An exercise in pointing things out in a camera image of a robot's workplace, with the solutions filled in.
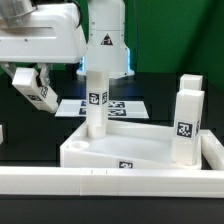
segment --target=white plastic part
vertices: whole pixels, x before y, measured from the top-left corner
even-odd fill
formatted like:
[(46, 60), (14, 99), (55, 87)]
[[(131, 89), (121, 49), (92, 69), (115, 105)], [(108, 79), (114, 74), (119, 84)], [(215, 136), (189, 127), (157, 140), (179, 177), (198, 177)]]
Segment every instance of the white plastic part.
[(224, 175), (206, 170), (0, 167), (1, 195), (224, 198)]
[(123, 0), (88, 0), (89, 41), (79, 75), (100, 67), (110, 79), (134, 75), (129, 69), (129, 49), (124, 43), (125, 5)]
[(109, 75), (95, 69), (87, 72), (86, 123), (90, 138), (103, 138), (106, 134), (109, 101)]
[(79, 195), (80, 169), (0, 167), (0, 194)]
[(180, 79), (180, 90), (201, 90), (203, 76), (184, 74)]
[[(108, 121), (106, 136), (91, 139), (88, 127), (80, 128), (61, 146), (62, 167), (130, 168), (130, 169), (200, 169), (201, 140), (197, 145), (197, 163), (194, 166), (171, 161), (173, 128)], [(69, 150), (73, 141), (89, 143), (86, 150)]]
[(177, 94), (172, 160), (192, 166), (196, 163), (204, 92), (183, 89)]
[(19, 90), (38, 110), (50, 113), (57, 111), (57, 95), (48, 87), (38, 87), (38, 73), (33, 68), (17, 68), (12, 85)]
[(224, 170), (224, 147), (211, 131), (201, 131), (202, 153), (213, 170)]
[(39, 5), (23, 22), (1, 27), (1, 62), (77, 63), (86, 52), (75, 4)]
[(0, 145), (3, 142), (3, 130), (2, 130), (2, 125), (0, 125)]

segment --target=white rectangular post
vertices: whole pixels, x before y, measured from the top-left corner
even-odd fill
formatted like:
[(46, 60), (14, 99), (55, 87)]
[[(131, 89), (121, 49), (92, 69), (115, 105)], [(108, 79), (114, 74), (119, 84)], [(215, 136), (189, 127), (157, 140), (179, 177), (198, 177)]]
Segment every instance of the white rectangular post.
[(108, 120), (109, 73), (105, 70), (87, 72), (86, 123), (90, 138), (106, 135)]
[(183, 89), (177, 94), (172, 160), (184, 165), (196, 162), (204, 92)]

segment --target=white block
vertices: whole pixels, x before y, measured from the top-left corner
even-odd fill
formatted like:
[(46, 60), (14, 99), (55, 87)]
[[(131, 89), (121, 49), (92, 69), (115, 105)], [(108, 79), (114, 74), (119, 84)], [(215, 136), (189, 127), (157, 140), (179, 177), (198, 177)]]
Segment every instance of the white block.
[(122, 170), (118, 196), (224, 197), (223, 172)]
[(204, 92), (183, 89), (177, 94), (172, 141), (172, 160), (176, 163), (196, 163)]
[(213, 170), (224, 170), (224, 147), (209, 130), (200, 131), (202, 153)]
[(79, 195), (80, 169), (0, 167), (0, 194)]
[(109, 100), (109, 73), (95, 69), (87, 72), (86, 123), (91, 126), (89, 137), (102, 138), (106, 134)]
[(2, 130), (2, 125), (0, 125), (0, 145), (3, 142), (3, 130)]
[(80, 195), (117, 196), (119, 171), (116, 169), (81, 169)]
[(180, 79), (180, 90), (201, 90), (203, 76), (184, 74)]
[(17, 68), (12, 85), (38, 110), (54, 113), (58, 108), (57, 95), (50, 86), (38, 87), (37, 75), (37, 71), (33, 68)]

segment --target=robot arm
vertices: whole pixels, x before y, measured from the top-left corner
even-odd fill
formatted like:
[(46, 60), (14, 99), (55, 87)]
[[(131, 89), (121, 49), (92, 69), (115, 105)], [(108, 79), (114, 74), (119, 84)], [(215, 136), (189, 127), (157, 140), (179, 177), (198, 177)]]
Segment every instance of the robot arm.
[[(57, 110), (57, 95), (49, 86), (51, 63), (78, 63), (86, 52), (79, 15), (75, 4), (33, 7), (30, 0), (0, 0), (0, 63), (40, 110)], [(42, 70), (38, 74), (12, 62), (38, 63)]]

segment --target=black table surface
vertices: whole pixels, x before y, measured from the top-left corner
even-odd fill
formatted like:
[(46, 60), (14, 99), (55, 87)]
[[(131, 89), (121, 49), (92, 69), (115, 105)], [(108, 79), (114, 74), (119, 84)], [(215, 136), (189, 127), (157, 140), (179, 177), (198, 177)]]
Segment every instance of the black table surface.
[[(125, 121), (173, 126), (180, 74), (138, 73), (135, 80), (110, 87), (111, 100), (142, 100), (150, 119)], [(66, 71), (50, 74), (62, 99), (84, 99), (84, 82)], [(224, 144), (224, 91), (206, 80), (201, 129)], [(0, 124), (4, 143), (0, 166), (59, 167), (60, 145), (84, 118), (55, 118), (36, 110), (7, 75), (0, 76)], [(210, 169), (203, 160), (203, 169)], [(79, 197), (0, 195), (0, 223), (220, 223), (224, 199), (165, 197)]]

